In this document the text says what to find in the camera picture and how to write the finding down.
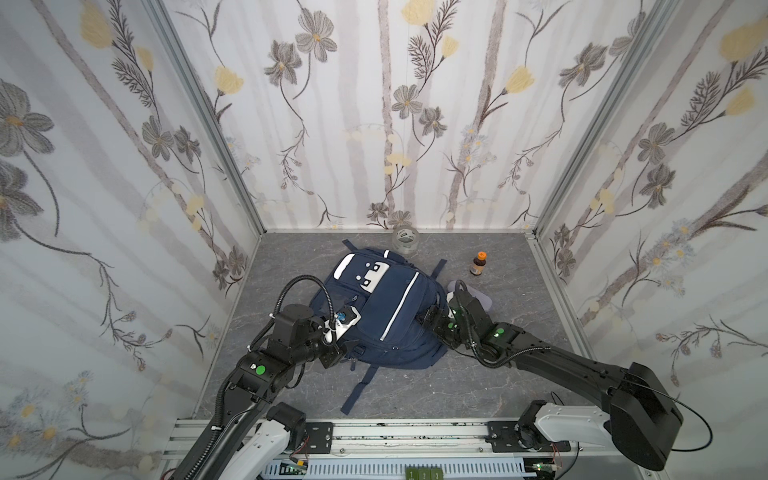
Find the navy blue student backpack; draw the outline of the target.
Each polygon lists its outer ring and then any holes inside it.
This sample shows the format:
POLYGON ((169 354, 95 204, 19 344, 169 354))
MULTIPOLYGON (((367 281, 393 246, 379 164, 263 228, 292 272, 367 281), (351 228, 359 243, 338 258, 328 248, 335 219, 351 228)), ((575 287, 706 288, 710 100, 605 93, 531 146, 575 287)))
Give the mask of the navy blue student backpack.
POLYGON ((339 341, 350 342, 347 361, 369 366, 340 411, 349 414, 366 387, 381 368, 425 370, 435 365, 447 347, 422 327, 430 307, 446 299, 437 281, 445 262, 426 273, 400 254, 387 249, 358 248, 343 242, 348 252, 341 258, 316 292, 310 307, 319 316, 328 315, 326 294, 334 312, 352 305, 360 321, 339 341))

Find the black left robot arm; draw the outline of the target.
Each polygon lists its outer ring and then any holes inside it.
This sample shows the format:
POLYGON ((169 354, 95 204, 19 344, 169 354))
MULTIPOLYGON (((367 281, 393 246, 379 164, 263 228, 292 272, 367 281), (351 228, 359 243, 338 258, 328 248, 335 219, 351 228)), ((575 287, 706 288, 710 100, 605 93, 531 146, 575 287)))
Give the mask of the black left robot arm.
POLYGON ((311 320, 278 324, 237 363, 216 394, 214 413, 171 477, 173 479, 249 479, 284 451, 308 443, 306 415, 276 399, 306 363, 338 364, 347 347, 331 341, 311 320))

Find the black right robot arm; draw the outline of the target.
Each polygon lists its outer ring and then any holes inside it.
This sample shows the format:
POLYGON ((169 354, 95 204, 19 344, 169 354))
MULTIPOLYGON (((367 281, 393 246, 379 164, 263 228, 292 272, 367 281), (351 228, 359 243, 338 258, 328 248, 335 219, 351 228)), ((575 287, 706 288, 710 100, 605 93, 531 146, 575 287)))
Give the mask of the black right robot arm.
POLYGON ((420 323, 448 348, 467 348, 486 368, 527 371, 589 401, 587 407, 532 401, 513 428, 520 448, 539 450, 560 442, 612 446, 647 470, 665 468, 683 415, 648 367, 588 359, 519 326, 495 322, 465 290, 430 308, 420 323))

